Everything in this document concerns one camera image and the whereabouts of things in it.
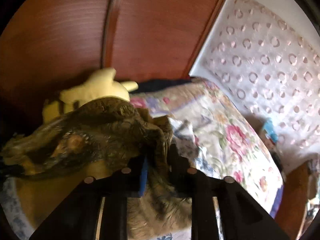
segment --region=brown furry blanket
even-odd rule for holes
[[[11,139],[0,153],[6,165],[20,165],[21,206],[36,228],[85,177],[110,176],[144,146],[154,160],[142,198],[128,199],[128,238],[149,239],[191,225],[191,200],[172,197],[167,151],[172,130],[167,117],[152,119],[117,98],[101,98]]]

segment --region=yellow stuffed toy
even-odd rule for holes
[[[116,82],[114,68],[105,68],[95,71],[88,80],[80,86],[63,90],[60,93],[60,102],[63,103],[63,114],[71,112],[76,107],[103,97],[116,97],[130,101],[129,92],[136,90],[138,84],[133,81]],[[60,102],[45,103],[42,111],[43,122],[48,123],[60,116]]]

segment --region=wooden furniture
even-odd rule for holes
[[[118,80],[182,78],[224,0],[26,0],[0,36],[0,103],[33,130],[44,100],[112,66]]]
[[[276,222],[284,232],[295,240],[305,216],[308,201],[308,165],[304,163],[287,176]]]

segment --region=bedding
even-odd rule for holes
[[[197,79],[159,92],[134,94],[131,104],[148,108],[152,117],[167,114],[173,143],[191,165],[211,177],[233,176],[271,212],[282,185],[280,172],[258,135],[215,84]],[[33,229],[22,212],[13,178],[5,182],[0,203],[17,236],[28,239]],[[189,228],[154,239],[190,238]]]
[[[263,4],[226,0],[190,75],[219,85],[252,126],[270,118],[289,174],[320,150],[319,65],[319,51]]]

